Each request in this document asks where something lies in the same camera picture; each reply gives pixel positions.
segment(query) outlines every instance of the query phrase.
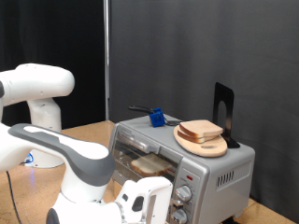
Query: black stand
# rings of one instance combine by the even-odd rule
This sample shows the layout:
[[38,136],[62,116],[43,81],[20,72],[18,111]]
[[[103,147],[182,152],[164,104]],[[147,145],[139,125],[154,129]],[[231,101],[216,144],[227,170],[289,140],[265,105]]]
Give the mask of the black stand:
[[225,130],[222,134],[222,137],[225,139],[228,148],[240,147],[240,145],[233,138],[231,138],[234,98],[235,95],[231,89],[221,85],[219,82],[216,82],[213,107],[213,123],[216,125],[218,124],[219,103],[223,101],[226,107],[226,121]]
[[234,221],[233,217],[229,217],[222,222],[222,224],[239,224],[238,222]]

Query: toaster oven door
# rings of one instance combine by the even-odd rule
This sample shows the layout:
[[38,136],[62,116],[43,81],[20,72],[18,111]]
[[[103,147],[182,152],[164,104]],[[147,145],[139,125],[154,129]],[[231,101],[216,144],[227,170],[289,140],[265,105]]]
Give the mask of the toaster oven door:
[[181,158],[138,133],[117,130],[111,151],[116,160],[113,179],[120,185],[148,176],[164,176],[175,182]]

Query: blue object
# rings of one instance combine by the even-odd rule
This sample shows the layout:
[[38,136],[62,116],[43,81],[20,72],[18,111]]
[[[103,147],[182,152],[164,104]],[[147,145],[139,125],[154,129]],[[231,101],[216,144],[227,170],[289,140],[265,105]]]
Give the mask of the blue object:
[[158,126],[165,125],[166,122],[161,108],[160,107],[154,108],[153,111],[154,113],[149,114],[149,118],[152,126],[155,128]]
[[31,153],[28,154],[28,156],[25,159],[25,163],[31,163],[34,161],[34,157]]

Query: toast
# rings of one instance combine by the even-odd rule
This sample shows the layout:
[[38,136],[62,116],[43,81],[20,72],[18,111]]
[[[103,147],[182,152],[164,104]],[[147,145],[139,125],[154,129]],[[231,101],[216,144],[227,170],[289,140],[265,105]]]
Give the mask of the toast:
[[172,164],[151,153],[131,161],[131,168],[143,176],[165,175]]
[[208,140],[216,138],[219,135],[217,134],[217,135],[214,135],[214,136],[197,138],[197,137],[192,137],[192,136],[187,135],[180,128],[178,128],[178,136],[181,137],[181,138],[184,138],[188,141],[194,142],[194,143],[204,143]]
[[210,137],[223,133],[221,127],[206,119],[181,122],[179,128],[188,136],[195,138]]

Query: black handle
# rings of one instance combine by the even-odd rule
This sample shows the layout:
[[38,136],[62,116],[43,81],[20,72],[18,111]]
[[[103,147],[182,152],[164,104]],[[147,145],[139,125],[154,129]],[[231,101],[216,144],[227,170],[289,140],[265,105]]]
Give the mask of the black handle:
[[128,108],[130,110],[145,112],[145,113],[148,113],[148,114],[154,113],[153,109],[148,108],[148,107],[144,107],[144,106],[141,106],[141,105],[129,105]]

